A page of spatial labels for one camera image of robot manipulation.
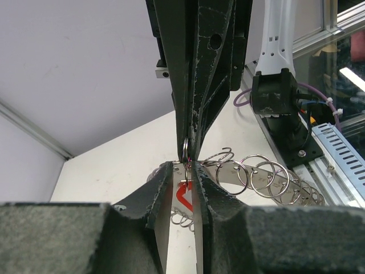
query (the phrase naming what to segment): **silver ring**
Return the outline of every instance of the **silver ring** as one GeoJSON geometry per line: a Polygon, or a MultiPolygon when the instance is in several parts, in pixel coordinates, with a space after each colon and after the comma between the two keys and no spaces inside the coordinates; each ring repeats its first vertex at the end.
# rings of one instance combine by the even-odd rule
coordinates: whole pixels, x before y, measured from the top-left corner
{"type": "MultiPolygon", "coordinates": [[[[288,171],[288,173],[291,175],[291,176],[293,176],[294,178],[296,178],[295,180],[296,181],[298,181],[298,183],[299,184],[297,184],[297,183],[294,183],[294,179],[293,180],[290,180],[290,183],[293,183],[293,184],[295,184],[296,186],[298,186],[299,187],[299,190],[296,192],[296,191],[294,191],[294,194],[292,195],[292,197],[291,197],[291,200],[290,200],[290,202],[289,203],[284,203],[283,202],[283,200],[282,200],[282,196],[280,197],[280,200],[278,200],[277,198],[273,198],[275,201],[277,201],[279,204],[282,204],[283,206],[290,206],[290,205],[292,205],[292,204],[295,204],[298,200],[299,200],[299,198],[301,197],[301,191],[302,191],[302,189],[303,189],[303,185],[302,185],[302,180],[299,178],[299,176],[297,175],[297,174],[295,174],[293,171],[291,171],[291,170],[287,170],[288,171]]],[[[285,186],[286,186],[286,184],[285,185],[283,185],[282,186],[282,188],[280,189],[280,191],[282,191],[283,190],[283,188],[285,188],[285,186]]],[[[270,195],[272,195],[273,193],[272,193],[272,191],[271,191],[271,188],[269,187],[268,188],[268,191],[269,191],[269,194],[270,195]]]]}
{"type": "Polygon", "coordinates": [[[272,198],[280,197],[280,196],[284,195],[284,194],[285,194],[285,192],[287,191],[287,189],[289,188],[290,178],[289,178],[288,171],[287,171],[287,170],[286,170],[286,169],[285,169],[285,168],[284,168],[281,164],[279,164],[279,163],[277,163],[277,162],[272,162],[272,161],[267,161],[267,162],[258,163],[258,164],[256,165],[256,167],[257,167],[257,168],[260,168],[261,166],[264,166],[264,165],[267,165],[267,164],[274,165],[274,166],[280,167],[280,168],[282,169],[282,171],[283,171],[283,172],[284,172],[284,174],[286,175],[286,179],[287,179],[287,183],[286,183],[286,185],[285,185],[285,188],[284,188],[282,191],[280,191],[278,194],[271,195],[271,196],[268,196],[268,195],[265,195],[265,194],[262,194],[262,193],[258,192],[258,189],[257,189],[257,188],[255,188],[255,186],[254,186],[254,185],[253,185],[253,183],[252,183],[252,181],[253,181],[252,176],[253,176],[253,174],[254,174],[254,171],[252,171],[252,172],[251,172],[251,176],[250,176],[250,181],[251,181],[252,189],[253,189],[253,190],[254,190],[257,194],[259,194],[259,196],[264,197],[264,198],[272,199],[272,198]]]}
{"type": "MultiPolygon", "coordinates": [[[[240,167],[242,167],[242,169],[245,171],[245,173],[246,173],[246,183],[244,183],[242,180],[241,180],[241,178],[240,178],[240,182],[241,182],[241,184],[244,186],[244,188],[243,188],[243,190],[241,190],[241,191],[239,191],[239,192],[237,192],[237,193],[231,193],[231,192],[229,192],[229,191],[227,191],[229,194],[231,194],[231,195],[234,195],[234,196],[236,196],[236,195],[239,195],[239,194],[241,194],[241,193],[243,193],[246,189],[247,189],[247,186],[249,185],[249,171],[247,170],[247,168],[245,167],[245,165],[244,164],[242,164],[241,162],[239,162],[239,161],[236,161],[236,160],[229,160],[229,161],[227,161],[226,163],[235,163],[235,164],[237,164],[237,165],[239,165],[240,167]]],[[[217,170],[216,170],[216,183],[220,186],[221,184],[220,184],[220,182],[219,182],[219,169],[222,167],[222,165],[220,164],[218,167],[217,167],[217,170]]]]}
{"type": "Polygon", "coordinates": [[[232,152],[232,149],[230,147],[224,147],[222,149],[223,150],[229,150],[229,151],[221,151],[221,152],[219,152],[217,154],[214,154],[214,155],[206,158],[205,160],[201,161],[201,165],[204,166],[204,167],[212,167],[212,166],[215,166],[217,164],[226,163],[227,161],[229,161],[230,159],[232,159],[234,157],[234,153],[232,152]],[[208,161],[211,158],[214,158],[214,157],[219,156],[219,155],[223,155],[223,156],[220,157],[218,160],[208,161]]]}
{"type": "Polygon", "coordinates": [[[184,144],[182,145],[182,164],[184,168],[187,170],[189,169],[189,156],[188,156],[188,148],[189,148],[189,139],[188,137],[185,138],[184,144]]]}
{"type": "MultiPolygon", "coordinates": [[[[247,159],[250,159],[250,158],[261,158],[263,160],[265,160],[266,162],[270,162],[270,159],[263,156],[263,155],[260,155],[260,154],[256,154],[256,155],[250,155],[250,156],[247,156],[247,157],[244,157],[242,160],[241,160],[241,163],[243,163],[245,160],[247,159]]],[[[275,167],[271,164],[271,168],[273,170],[273,176],[270,177],[270,179],[267,181],[267,185],[264,186],[264,187],[260,187],[260,188],[256,188],[256,190],[264,190],[265,188],[268,188],[269,186],[271,186],[271,184],[274,182],[275,180],[275,167]]],[[[239,170],[237,170],[237,176],[238,178],[240,178],[240,173],[239,173],[239,170]]]]}

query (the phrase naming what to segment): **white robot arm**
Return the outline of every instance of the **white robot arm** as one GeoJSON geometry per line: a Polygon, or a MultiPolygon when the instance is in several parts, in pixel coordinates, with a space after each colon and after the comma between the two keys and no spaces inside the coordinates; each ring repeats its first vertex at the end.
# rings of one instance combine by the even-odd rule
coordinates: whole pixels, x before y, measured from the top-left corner
{"type": "Polygon", "coordinates": [[[298,0],[266,0],[261,55],[256,72],[280,74],[289,69],[293,77],[293,40],[298,0]]]}

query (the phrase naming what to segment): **white wall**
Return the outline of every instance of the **white wall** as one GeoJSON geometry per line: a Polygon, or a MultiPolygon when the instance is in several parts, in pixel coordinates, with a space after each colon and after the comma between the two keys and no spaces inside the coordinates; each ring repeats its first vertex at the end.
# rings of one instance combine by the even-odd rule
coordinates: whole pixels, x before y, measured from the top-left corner
{"type": "MultiPolygon", "coordinates": [[[[297,36],[317,24],[321,2],[299,1],[297,36]]],[[[263,3],[254,0],[248,62],[263,3]]],[[[0,98],[73,154],[173,110],[144,0],[3,0],[0,26],[0,98]]]]}
{"type": "Polygon", "coordinates": [[[0,117],[0,202],[48,202],[63,160],[0,117]]]}

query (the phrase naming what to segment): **metal ring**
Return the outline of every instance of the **metal ring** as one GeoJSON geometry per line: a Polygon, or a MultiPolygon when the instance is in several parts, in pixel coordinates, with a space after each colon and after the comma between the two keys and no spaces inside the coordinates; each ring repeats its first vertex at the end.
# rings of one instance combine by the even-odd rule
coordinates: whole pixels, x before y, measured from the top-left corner
{"type": "Polygon", "coordinates": [[[285,188],[284,190],[280,191],[278,194],[275,194],[275,195],[271,195],[271,196],[268,196],[268,195],[265,195],[265,194],[262,194],[260,192],[258,192],[258,189],[255,188],[254,184],[252,183],[253,182],[253,179],[252,179],[252,176],[254,174],[254,171],[251,172],[251,176],[250,176],[250,181],[251,181],[251,186],[252,186],[252,189],[257,193],[259,194],[259,196],[261,197],[264,197],[264,198],[268,198],[268,199],[272,199],[272,198],[276,198],[276,197],[280,197],[282,195],[285,194],[285,192],[287,191],[287,189],[289,188],[289,183],[290,183],[290,178],[289,178],[289,174],[288,174],[288,171],[279,163],[277,162],[272,162],[272,161],[267,161],[267,162],[262,162],[262,163],[259,163],[256,165],[257,168],[261,167],[261,166],[264,166],[266,164],[273,164],[274,166],[278,166],[282,169],[282,171],[285,173],[286,175],[286,179],[287,179],[287,183],[285,185],[285,188]]]}
{"type": "MultiPolygon", "coordinates": [[[[313,191],[312,191],[312,187],[311,187],[311,186],[310,186],[310,185],[309,185],[306,181],[302,181],[302,183],[304,183],[304,184],[306,184],[306,185],[307,185],[307,187],[303,187],[303,188],[302,188],[302,190],[303,190],[303,191],[306,191],[305,189],[306,189],[306,188],[308,188],[308,189],[309,189],[309,192],[307,192],[307,191],[306,191],[306,192],[309,194],[309,197],[313,198],[313,191]]],[[[303,203],[302,203],[302,205],[303,205],[303,206],[305,206],[305,207],[309,206],[309,204],[311,203],[311,199],[309,199],[309,198],[308,198],[308,199],[306,199],[306,200],[308,200],[306,204],[304,204],[304,205],[303,205],[303,203]]]]}
{"type": "MultiPolygon", "coordinates": [[[[231,193],[231,192],[229,192],[229,191],[227,191],[229,194],[231,194],[231,195],[234,195],[234,196],[236,196],[236,195],[239,195],[239,194],[241,194],[241,193],[243,193],[246,189],[247,189],[247,186],[249,185],[249,171],[247,170],[247,168],[245,167],[245,165],[244,164],[242,164],[241,162],[239,162],[239,161],[236,161],[236,160],[229,160],[229,161],[227,161],[227,163],[235,163],[235,164],[237,164],[237,165],[239,165],[240,167],[242,167],[242,169],[245,171],[245,173],[246,173],[246,179],[247,179],[247,181],[246,181],[246,183],[244,183],[241,179],[240,179],[240,182],[241,182],[241,184],[244,186],[244,188],[243,188],[243,190],[241,190],[240,192],[237,192],[237,193],[231,193]]],[[[219,169],[222,167],[222,164],[220,164],[218,167],[217,167],[217,170],[216,170],[216,183],[220,186],[221,184],[220,184],[220,182],[219,182],[219,169]]]]}
{"type": "Polygon", "coordinates": [[[229,150],[229,151],[221,151],[217,154],[214,154],[214,155],[206,158],[205,160],[201,161],[201,165],[204,166],[204,167],[212,167],[212,166],[215,166],[217,164],[226,163],[227,161],[229,161],[230,159],[232,159],[234,157],[234,153],[232,152],[232,149],[230,147],[224,147],[224,148],[222,148],[222,150],[229,150]],[[211,158],[214,158],[214,157],[219,156],[219,155],[223,155],[223,156],[220,157],[218,160],[208,162],[208,160],[210,160],[211,158]],[[228,157],[228,155],[231,155],[230,158],[222,161],[223,159],[228,157]]]}
{"type": "Polygon", "coordinates": [[[188,170],[185,170],[185,181],[188,183],[188,170]]]}
{"type": "Polygon", "coordinates": [[[192,221],[192,223],[189,225],[189,230],[194,232],[194,221],[192,221]]]}
{"type": "MultiPolygon", "coordinates": [[[[263,156],[263,155],[260,155],[260,154],[255,154],[255,155],[250,155],[250,156],[247,156],[247,157],[244,157],[240,162],[243,163],[245,160],[247,159],[250,159],[250,158],[261,158],[263,160],[265,160],[266,162],[270,162],[270,159],[263,156]]],[[[256,188],[256,190],[264,190],[265,188],[268,188],[275,180],[275,167],[271,164],[271,168],[273,170],[273,176],[270,177],[270,179],[267,181],[267,185],[264,186],[264,187],[260,187],[260,188],[256,188]]],[[[237,170],[237,176],[238,178],[240,178],[240,173],[239,173],[239,170],[237,170]]]]}
{"type": "Polygon", "coordinates": [[[181,216],[181,219],[180,219],[180,221],[178,221],[178,222],[176,222],[176,221],[174,221],[173,220],[173,216],[171,217],[171,223],[173,223],[173,224],[181,224],[181,222],[182,222],[182,220],[183,220],[183,216],[181,216]]]}
{"type": "Polygon", "coordinates": [[[193,223],[193,220],[192,219],[186,219],[185,221],[183,221],[181,224],[180,224],[180,226],[181,227],[190,227],[191,225],[192,225],[192,223],[193,223]],[[183,225],[183,223],[185,223],[187,220],[189,220],[190,221],[190,223],[188,223],[188,224],[184,224],[183,225]]]}
{"type": "MultiPolygon", "coordinates": [[[[280,197],[280,200],[278,200],[277,198],[273,198],[276,202],[278,202],[279,204],[283,205],[283,206],[290,206],[292,204],[295,204],[299,198],[301,197],[301,191],[302,191],[302,188],[303,188],[303,185],[302,185],[302,180],[299,178],[299,176],[297,174],[295,174],[293,171],[291,170],[287,170],[288,173],[296,178],[296,179],[293,179],[293,180],[290,180],[290,183],[293,183],[295,184],[296,186],[298,186],[300,188],[300,190],[298,191],[294,191],[294,194],[293,196],[291,197],[291,200],[289,203],[284,203],[283,200],[282,200],[282,196],[280,197]]],[[[271,188],[268,188],[268,191],[269,191],[269,194],[272,195],[272,191],[271,191],[271,188]]]]}
{"type": "Polygon", "coordinates": [[[188,156],[188,148],[189,148],[189,139],[185,138],[184,144],[182,145],[182,164],[184,168],[187,170],[189,168],[189,156],[188,156]]]}

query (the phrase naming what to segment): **bolt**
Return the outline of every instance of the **bolt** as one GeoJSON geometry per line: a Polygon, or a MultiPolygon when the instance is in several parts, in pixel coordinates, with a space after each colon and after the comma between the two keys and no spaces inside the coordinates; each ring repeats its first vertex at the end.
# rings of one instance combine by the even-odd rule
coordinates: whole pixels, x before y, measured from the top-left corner
{"type": "Polygon", "coordinates": [[[328,170],[328,171],[330,171],[330,172],[335,171],[335,167],[334,167],[334,166],[329,165],[329,166],[327,167],[327,170],[328,170]]]}
{"type": "Polygon", "coordinates": [[[127,209],[127,207],[125,205],[122,205],[122,204],[115,204],[114,208],[115,208],[115,210],[118,210],[118,211],[123,211],[123,210],[127,209]]]}
{"type": "Polygon", "coordinates": [[[298,156],[299,157],[305,157],[307,155],[307,153],[304,151],[304,150],[299,150],[299,152],[298,152],[298,156]]]}

